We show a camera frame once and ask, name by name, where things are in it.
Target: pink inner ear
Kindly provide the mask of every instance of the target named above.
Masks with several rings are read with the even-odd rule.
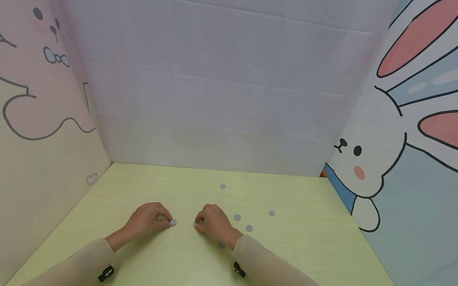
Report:
[[[406,28],[383,58],[378,76],[387,76],[413,60],[458,17],[458,0],[441,0]]]
[[[420,123],[427,136],[458,148],[458,110],[433,115]]]

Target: tabletop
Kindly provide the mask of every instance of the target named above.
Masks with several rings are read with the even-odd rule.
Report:
[[[206,203],[219,205],[244,234],[251,225],[252,237],[320,286],[393,285],[326,178],[114,163],[7,286],[109,235],[138,206],[155,201],[177,224],[123,247],[115,274],[94,285],[252,285],[249,275],[234,272],[230,249],[193,228]]]

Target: cardboard wall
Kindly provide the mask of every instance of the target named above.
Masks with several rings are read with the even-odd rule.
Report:
[[[325,167],[398,286],[458,279],[457,17],[401,2]]]
[[[110,165],[84,82],[61,1],[0,3],[0,285]]]
[[[65,4],[113,161],[317,176],[397,2]]]

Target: hand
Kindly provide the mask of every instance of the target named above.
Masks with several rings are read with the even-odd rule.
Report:
[[[233,228],[228,217],[217,205],[206,204],[195,219],[196,229],[210,238],[224,243],[230,249],[234,249],[235,243],[243,236],[236,228]]]
[[[164,215],[168,221],[158,221],[157,215]],[[120,229],[110,234],[105,240],[114,252],[130,241],[148,235],[156,230],[170,228],[172,216],[161,203],[147,203],[141,205],[131,215],[127,223]]]

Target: wrist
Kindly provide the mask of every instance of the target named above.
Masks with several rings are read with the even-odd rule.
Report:
[[[227,247],[230,249],[234,250],[234,247],[237,243],[237,241],[243,236],[243,234],[236,228],[232,228],[230,232],[228,232],[226,241],[224,244],[226,244]]]
[[[131,235],[129,234],[129,231],[127,231],[124,227],[118,229],[117,231],[108,235],[105,238],[105,240],[111,246],[111,249],[113,250],[113,252],[118,251],[119,249],[121,249],[121,247],[125,246],[133,239],[134,238],[131,237]]]

